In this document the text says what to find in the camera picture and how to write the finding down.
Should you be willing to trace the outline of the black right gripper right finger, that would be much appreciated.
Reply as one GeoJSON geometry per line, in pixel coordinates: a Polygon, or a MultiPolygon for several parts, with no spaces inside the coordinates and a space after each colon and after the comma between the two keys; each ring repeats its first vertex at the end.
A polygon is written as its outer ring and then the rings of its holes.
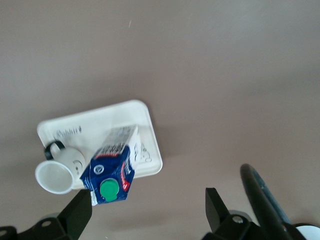
{"type": "Polygon", "coordinates": [[[205,214],[211,231],[204,240],[261,240],[259,226],[239,211],[230,212],[218,191],[205,189],[205,214]]]}

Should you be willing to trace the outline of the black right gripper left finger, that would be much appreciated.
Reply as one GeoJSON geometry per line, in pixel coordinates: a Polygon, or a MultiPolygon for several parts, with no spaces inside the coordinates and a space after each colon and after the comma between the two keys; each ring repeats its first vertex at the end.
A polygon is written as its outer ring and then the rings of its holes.
{"type": "Polygon", "coordinates": [[[47,217],[18,233],[14,226],[2,226],[2,240],[77,240],[92,216],[91,193],[79,191],[55,217],[47,217]]]}

